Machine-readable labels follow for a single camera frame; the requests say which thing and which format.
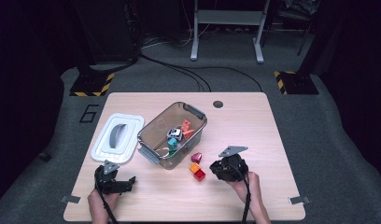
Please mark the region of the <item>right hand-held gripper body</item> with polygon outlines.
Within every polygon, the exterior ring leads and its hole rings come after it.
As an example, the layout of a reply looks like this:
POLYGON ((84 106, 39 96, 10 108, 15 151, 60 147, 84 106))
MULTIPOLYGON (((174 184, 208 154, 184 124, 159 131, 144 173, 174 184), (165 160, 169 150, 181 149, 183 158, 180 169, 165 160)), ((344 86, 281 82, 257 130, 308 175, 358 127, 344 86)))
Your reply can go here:
POLYGON ((240 152, 247 150, 247 147, 228 146, 219 155, 221 162, 223 158, 230 157, 229 162, 222 162, 225 174, 222 180, 229 182, 239 182, 245 179, 248 166, 244 159, 239 155, 240 152))

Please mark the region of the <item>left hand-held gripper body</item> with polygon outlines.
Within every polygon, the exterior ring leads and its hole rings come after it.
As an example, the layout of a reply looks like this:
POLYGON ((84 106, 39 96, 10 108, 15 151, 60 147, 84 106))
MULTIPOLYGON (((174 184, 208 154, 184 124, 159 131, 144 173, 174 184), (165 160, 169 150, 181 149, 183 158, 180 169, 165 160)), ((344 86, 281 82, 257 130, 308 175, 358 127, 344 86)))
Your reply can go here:
POLYGON ((105 160, 94 172, 94 187, 101 194, 120 193, 119 183, 116 181, 119 166, 112 161, 105 160))

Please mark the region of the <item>white toy car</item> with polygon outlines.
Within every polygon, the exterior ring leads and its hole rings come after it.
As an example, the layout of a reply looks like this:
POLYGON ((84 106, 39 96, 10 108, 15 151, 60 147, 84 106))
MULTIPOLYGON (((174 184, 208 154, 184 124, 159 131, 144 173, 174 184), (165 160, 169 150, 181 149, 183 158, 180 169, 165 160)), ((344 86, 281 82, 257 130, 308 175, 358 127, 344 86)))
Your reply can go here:
POLYGON ((175 138, 177 141, 181 141, 183 138, 183 132, 179 128, 174 128, 169 130, 166 136, 168 139, 175 138))

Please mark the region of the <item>clear brown storage box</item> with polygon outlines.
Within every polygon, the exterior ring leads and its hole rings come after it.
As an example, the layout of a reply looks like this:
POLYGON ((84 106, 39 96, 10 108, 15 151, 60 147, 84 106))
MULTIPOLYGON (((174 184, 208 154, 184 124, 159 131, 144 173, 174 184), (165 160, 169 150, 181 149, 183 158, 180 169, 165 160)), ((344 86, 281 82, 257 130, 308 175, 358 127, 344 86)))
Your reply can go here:
POLYGON ((164 169, 174 169, 200 142, 203 128, 207 124, 204 112, 183 102, 175 102, 163 110, 155 119, 150 121, 139 133, 139 152, 149 161, 160 164, 164 169), (181 129, 183 120, 191 123, 190 130, 195 133, 190 139, 177 141, 175 147, 169 147, 167 133, 174 128, 181 129), (169 150, 176 153, 169 156, 169 150))

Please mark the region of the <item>white lid with grey handle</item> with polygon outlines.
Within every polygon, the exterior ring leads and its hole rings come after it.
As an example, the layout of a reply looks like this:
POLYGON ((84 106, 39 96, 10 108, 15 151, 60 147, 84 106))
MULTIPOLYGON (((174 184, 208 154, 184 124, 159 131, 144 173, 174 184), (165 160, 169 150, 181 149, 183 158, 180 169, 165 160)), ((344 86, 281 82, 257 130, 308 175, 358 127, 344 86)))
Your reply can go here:
POLYGON ((144 122, 141 116, 112 114, 92 147, 91 157, 95 161, 128 162, 134 154, 144 122))

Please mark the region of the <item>person's right hand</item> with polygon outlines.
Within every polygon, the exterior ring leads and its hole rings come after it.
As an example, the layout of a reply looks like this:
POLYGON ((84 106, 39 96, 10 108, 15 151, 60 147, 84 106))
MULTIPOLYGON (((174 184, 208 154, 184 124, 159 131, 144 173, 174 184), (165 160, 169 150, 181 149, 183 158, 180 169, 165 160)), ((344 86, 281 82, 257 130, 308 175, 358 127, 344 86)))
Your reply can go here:
POLYGON ((246 181, 244 182, 228 182, 228 185, 233 188, 239 199, 245 203, 247 194, 250 193, 250 201, 252 203, 261 200, 261 187, 259 176, 254 172, 248 172, 246 181))

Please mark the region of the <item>person's left hand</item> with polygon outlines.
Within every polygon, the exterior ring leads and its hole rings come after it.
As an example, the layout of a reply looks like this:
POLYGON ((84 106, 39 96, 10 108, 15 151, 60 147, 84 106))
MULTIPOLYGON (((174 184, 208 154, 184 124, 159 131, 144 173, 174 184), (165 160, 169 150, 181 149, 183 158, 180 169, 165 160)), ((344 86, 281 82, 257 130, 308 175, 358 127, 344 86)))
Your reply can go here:
MULTIPOLYGON (((116 201, 119 198, 119 196, 120 195, 118 193, 104 194, 103 198, 106 200, 106 202, 110 208, 114 208, 116 201)), ((94 218, 107 216, 107 211, 105 210, 103 200, 101 199, 100 194, 99 194, 97 189, 94 189, 89 194, 88 204, 89 204, 91 215, 94 218)))

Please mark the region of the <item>black yellow-striped stand base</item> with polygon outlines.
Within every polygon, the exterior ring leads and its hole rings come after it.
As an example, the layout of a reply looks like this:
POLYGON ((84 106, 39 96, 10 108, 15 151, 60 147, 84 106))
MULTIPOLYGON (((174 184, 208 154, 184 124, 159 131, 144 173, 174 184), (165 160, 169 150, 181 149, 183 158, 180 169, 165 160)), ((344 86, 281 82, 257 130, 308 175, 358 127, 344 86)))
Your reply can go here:
POLYGON ((282 94, 318 94, 310 76, 302 77, 293 71, 274 71, 274 75, 282 94))
POLYGON ((85 77, 78 77, 70 88, 71 96, 87 97, 87 96, 104 96, 115 75, 100 74, 95 75, 93 80, 87 80, 85 77))

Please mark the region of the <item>dark curtain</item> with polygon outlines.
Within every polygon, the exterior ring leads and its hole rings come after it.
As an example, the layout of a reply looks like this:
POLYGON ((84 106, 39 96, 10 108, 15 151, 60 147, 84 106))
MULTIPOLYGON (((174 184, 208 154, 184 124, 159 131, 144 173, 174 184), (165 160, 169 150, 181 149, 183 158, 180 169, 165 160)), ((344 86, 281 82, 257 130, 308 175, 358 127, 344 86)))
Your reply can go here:
POLYGON ((17 0, 0 0, 0 200, 49 144, 64 84, 17 0))
POLYGON ((381 176, 381 0, 323 0, 320 22, 336 37, 322 80, 344 130, 381 176))

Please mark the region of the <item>white metal stand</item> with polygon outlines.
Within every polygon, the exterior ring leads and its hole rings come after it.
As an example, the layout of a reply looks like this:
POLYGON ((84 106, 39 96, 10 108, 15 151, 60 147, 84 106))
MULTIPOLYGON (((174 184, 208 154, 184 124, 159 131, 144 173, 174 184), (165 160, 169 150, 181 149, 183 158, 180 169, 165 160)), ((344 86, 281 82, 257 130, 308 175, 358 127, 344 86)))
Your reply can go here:
POLYGON ((261 11, 217 10, 200 9, 199 0, 194 0, 193 10, 193 42, 190 59, 198 59, 199 48, 199 25, 200 24, 227 24, 227 25, 253 25, 258 27, 257 35, 252 39, 257 63, 264 63, 261 51, 261 36, 268 15, 271 0, 263 0, 264 6, 261 11))

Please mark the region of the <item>dark cabinet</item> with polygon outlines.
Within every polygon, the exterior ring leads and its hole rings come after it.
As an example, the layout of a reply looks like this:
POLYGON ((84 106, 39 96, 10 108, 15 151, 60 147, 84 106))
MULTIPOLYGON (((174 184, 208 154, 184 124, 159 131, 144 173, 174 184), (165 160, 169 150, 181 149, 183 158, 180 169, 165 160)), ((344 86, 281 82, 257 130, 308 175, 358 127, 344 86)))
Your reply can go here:
POLYGON ((73 0, 96 63, 138 58, 136 21, 128 0, 73 0))

